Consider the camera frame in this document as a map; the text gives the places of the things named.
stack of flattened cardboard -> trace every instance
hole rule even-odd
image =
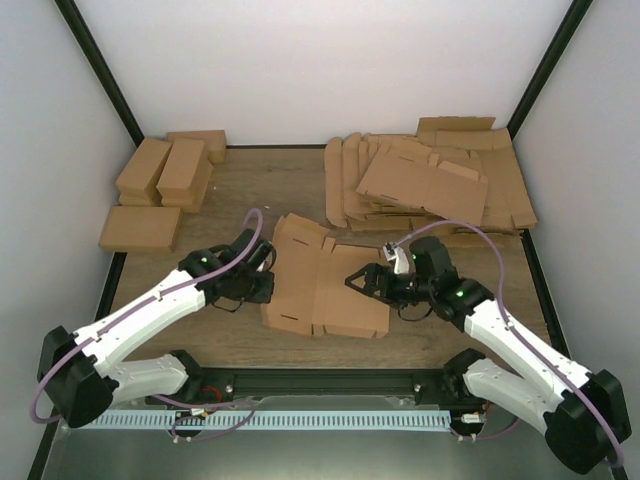
[[[294,214],[280,218],[273,237],[276,282],[271,302],[262,305],[263,323],[300,335],[383,337],[389,306],[344,284],[368,263],[384,263],[380,250],[336,245],[329,231]]]
[[[441,218],[504,233],[536,223],[506,129],[493,118],[420,119],[412,135],[354,133],[325,150],[326,211],[353,230],[418,228]],[[448,227],[439,234],[453,233]]]

black metal bar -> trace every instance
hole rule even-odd
[[[69,25],[71,33],[76,37],[78,45],[82,48],[91,68],[93,68],[93,71],[98,77],[98,80],[100,80],[104,91],[107,93],[111,103],[113,103],[114,108],[118,112],[122,123],[129,132],[129,135],[131,135],[131,139],[136,146],[140,145],[142,140],[144,140],[142,130],[133,116],[133,112],[131,112],[122,91],[120,91],[120,87],[113,77],[107,62],[98,48],[98,45],[93,39],[93,36],[89,31],[89,27],[87,27],[84,18],[82,18],[80,10],[78,10],[78,6],[73,0],[55,1],[58,9],[60,9],[60,13],[62,13],[62,16],[66,20],[67,25]]]
[[[115,253],[111,260],[111,267],[109,267],[109,273],[107,274],[107,280],[104,284],[104,290],[102,290],[102,296],[100,297],[100,303],[98,303],[98,311],[96,312],[95,321],[103,319],[111,312],[111,306],[113,305],[113,299],[116,296],[118,290],[118,282],[120,281],[120,275],[124,268],[124,262],[127,259],[126,253]]]
[[[540,259],[536,253],[529,230],[525,230],[522,234],[522,246],[524,248],[524,254],[527,257],[529,270],[531,271],[533,286],[535,287],[536,294],[538,295],[538,301],[540,302],[540,308],[542,309],[542,316],[547,324],[551,346],[568,357],[569,349],[567,348],[567,342],[562,334],[560,322],[558,321],[558,314],[553,306],[551,293],[549,292],[547,281],[544,278]]]
[[[547,83],[551,72],[553,72],[558,60],[560,60],[562,53],[565,48],[567,48],[571,37],[573,37],[573,34],[578,28],[578,25],[580,25],[582,18],[587,13],[592,2],[593,0],[573,0],[571,3],[547,51],[542,57],[538,68],[536,68],[529,85],[527,85],[524,95],[522,95],[518,106],[507,124],[511,138],[514,138],[520,130],[531,107],[533,107],[533,104],[536,102],[538,95],[540,95],[544,85]]]

cardboard flap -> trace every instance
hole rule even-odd
[[[329,256],[323,319],[328,333],[371,338],[374,334],[383,336],[389,331],[389,306],[344,284],[346,277],[371,262],[380,262],[376,248],[338,245]]]
[[[342,139],[332,138],[324,149],[325,197],[327,220],[345,228],[347,217],[342,200]]]
[[[440,157],[447,158],[469,158],[469,152],[467,150],[456,147],[433,147],[433,153],[438,153]]]
[[[463,167],[461,165],[456,165],[455,163],[449,162],[447,160],[440,162],[438,168],[447,172],[454,173],[456,175],[461,175],[470,180],[478,180],[478,172],[476,172],[475,170]]]
[[[436,145],[439,147],[457,147],[466,150],[493,149],[493,132],[491,130],[478,132],[458,132],[438,130]]]
[[[454,132],[491,130],[495,117],[422,117],[418,121],[417,132],[430,130],[451,130]]]
[[[449,165],[452,169],[464,168],[454,164]],[[441,166],[432,171],[427,188],[424,190],[422,207],[444,218],[480,225],[488,191],[486,179],[474,180],[452,173]],[[464,171],[477,175],[477,172],[470,169],[464,169]]]
[[[287,215],[279,234],[308,247],[320,249],[329,229],[293,213]]]
[[[385,203],[420,208],[425,169],[429,169],[426,163],[387,156],[378,151],[357,191]]]

cable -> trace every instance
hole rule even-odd
[[[251,240],[249,241],[247,246],[244,248],[244,250],[242,250],[238,254],[238,256],[236,258],[231,260],[228,264],[220,267],[219,269],[214,270],[213,272],[209,272],[209,273],[207,273],[205,275],[202,275],[200,277],[194,278],[192,280],[187,280],[185,282],[182,282],[182,283],[179,283],[179,284],[174,285],[172,287],[169,287],[169,288],[166,288],[164,290],[161,290],[159,297],[162,298],[162,296],[168,295],[168,294],[173,293],[175,291],[178,291],[178,290],[180,290],[182,288],[190,287],[192,285],[195,285],[197,283],[203,282],[205,280],[209,280],[210,278],[218,277],[218,276],[222,275],[223,273],[228,272],[233,267],[235,267],[238,263],[240,263],[240,261],[242,261],[242,259],[244,257],[246,257],[249,254],[249,252],[251,251],[251,249],[254,247],[254,245],[258,241],[258,237],[260,236],[260,232],[262,231],[262,225],[264,223],[264,219],[262,217],[262,212],[257,208],[252,208],[251,210],[249,210],[247,212],[247,215],[244,217],[244,221],[242,222],[242,228],[244,229],[246,227],[247,223],[249,222],[249,220],[253,216],[255,216],[257,218],[258,224],[257,224],[257,226],[255,228],[255,231],[253,232],[253,236],[251,237]],[[131,315],[133,315],[134,313],[142,310],[144,307],[146,307],[147,305],[150,305],[151,303],[153,303],[155,301],[157,301],[157,298],[155,296],[149,296],[149,297],[145,298],[144,300],[142,300],[140,303],[137,303],[137,304],[133,305],[129,310],[127,310],[126,312],[122,313],[121,315],[116,317],[114,320],[112,320],[111,322],[107,323],[100,330],[98,330],[98,332],[97,332],[98,337],[101,336],[101,335],[104,335],[109,330],[111,330],[113,327],[115,327],[116,325],[119,325],[124,320],[129,318]],[[58,373],[60,371],[60,369],[62,367],[64,367],[76,354],[81,352],[82,349],[84,349],[85,347],[87,347],[87,345],[90,345],[94,341],[95,341],[95,338],[93,338],[93,337],[92,338],[88,338],[84,342],[82,342],[79,345],[76,345],[75,347],[73,347],[69,352],[67,352],[66,355],[64,355],[60,360],[58,360],[55,363],[55,365],[53,367],[51,367],[51,369],[42,377],[42,380],[40,380],[40,382],[38,382],[38,386],[36,387],[36,392],[35,392],[33,401],[31,402],[31,405],[29,407],[29,416],[31,417],[31,420],[33,420],[35,423],[39,423],[39,424],[53,423],[53,422],[57,422],[58,420],[60,420],[61,415],[54,415],[53,417],[49,417],[49,418],[42,418],[42,417],[38,416],[38,413],[37,413],[38,400],[40,399],[40,396],[42,395],[42,392],[44,391],[44,389],[47,386],[47,384],[49,383],[49,381],[54,377],[54,375],[56,373]],[[194,407],[185,407],[185,408],[202,408],[202,407],[194,406]]]
[[[504,430],[498,432],[498,433],[492,433],[491,435],[484,435],[482,437],[465,437],[463,435],[460,435],[458,432],[456,432],[453,428],[449,427],[449,430],[451,431],[451,434],[455,437],[458,437],[458,441],[459,442],[486,442],[489,440],[496,440],[498,438],[502,438],[505,435],[513,432],[516,427],[518,425],[520,425],[520,423],[522,422],[522,420],[520,420],[518,417],[516,417],[516,419],[513,421],[513,423],[511,425],[509,425],[507,428],[505,428]]]
[[[406,318],[402,316],[402,310],[404,310],[405,308],[407,308],[407,305],[403,305],[398,309],[398,317],[400,318],[400,320],[404,320],[405,322],[419,322],[420,320],[424,320],[429,315],[431,315],[431,313],[433,313],[433,308],[429,308],[429,310],[427,310],[427,313],[421,315],[418,318]]]
[[[415,230],[405,235],[404,237],[402,237],[400,240],[396,242],[396,245],[401,245],[404,242],[411,240],[416,235],[427,232],[428,230],[431,230],[432,228],[435,228],[435,227],[439,227],[441,225],[461,225],[463,227],[469,228],[474,232],[476,232],[478,235],[480,235],[491,247],[491,249],[493,250],[493,253],[495,253],[496,258],[498,259],[498,268],[500,270],[500,278],[498,280],[498,292],[496,294],[496,300],[498,303],[498,310],[500,311],[500,316],[502,317],[502,320],[504,321],[506,327],[511,331],[511,333],[513,333],[513,335],[520,341],[520,343],[522,343],[522,345],[524,345],[531,353],[533,353],[536,356],[536,358],[538,358],[538,360],[540,360],[550,371],[552,371],[560,380],[562,380],[562,382],[567,387],[569,387],[569,389],[587,407],[587,409],[591,412],[591,414],[594,416],[596,421],[600,424],[600,426],[604,430],[604,433],[607,435],[607,438],[611,442],[611,446],[613,447],[616,453],[616,457],[617,457],[616,461],[607,463],[607,466],[610,468],[622,467],[622,465],[624,464],[624,451],[620,446],[620,442],[618,442],[618,439],[616,438],[615,433],[613,433],[613,430],[607,423],[607,420],[598,411],[598,409],[593,404],[593,402],[591,402],[591,400],[587,398],[587,396],[582,392],[582,390],[580,390],[577,387],[577,385],[575,385],[571,380],[569,380],[569,378],[567,378],[567,376],[564,373],[562,373],[558,368],[556,368],[556,366],[552,362],[550,362],[544,355],[542,355],[533,345],[531,345],[531,343],[527,341],[526,338],[522,336],[520,332],[518,332],[518,330],[514,328],[512,324],[509,323],[509,317],[507,315],[507,311],[502,301],[502,290],[504,288],[504,277],[505,277],[504,261],[502,260],[502,255],[500,255],[500,251],[498,250],[498,247],[496,247],[496,244],[493,243],[491,238],[489,238],[489,236],[486,233],[484,233],[475,225],[471,225],[470,223],[467,223],[467,222],[458,222],[456,220],[441,220],[439,222],[434,222],[430,225],[425,225],[424,227],[419,228],[418,230]]]
[[[226,430],[223,430],[221,432],[216,432],[216,433],[212,433],[210,435],[198,435],[197,437],[186,437],[183,439],[184,442],[189,442],[189,443],[193,443],[193,442],[204,442],[205,440],[212,440],[214,438],[219,438],[222,437],[224,435],[228,435],[230,433],[235,432],[236,430],[238,430],[240,427],[242,427],[244,424],[246,424],[249,420],[251,420],[253,418],[253,416],[256,414],[255,410],[252,410],[249,415],[247,415],[246,417],[244,417],[242,420],[240,420],[238,423],[236,423],[234,426],[227,428]],[[178,425],[180,425],[182,422],[185,422],[187,420],[191,420],[191,419],[198,419],[200,420],[200,417],[195,416],[195,415],[189,415],[187,417],[182,417],[177,419],[174,424],[171,426],[171,435],[173,436],[173,441],[175,443],[178,443],[180,441],[181,437],[180,435],[178,435],[177,431],[176,431],[176,427]]]

black joint housing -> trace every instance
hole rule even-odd
[[[68,352],[75,348],[74,337],[64,327],[56,327],[44,337],[38,381]],[[118,382],[103,379],[84,353],[74,355],[49,381],[44,391],[71,428],[92,422],[113,401]]]

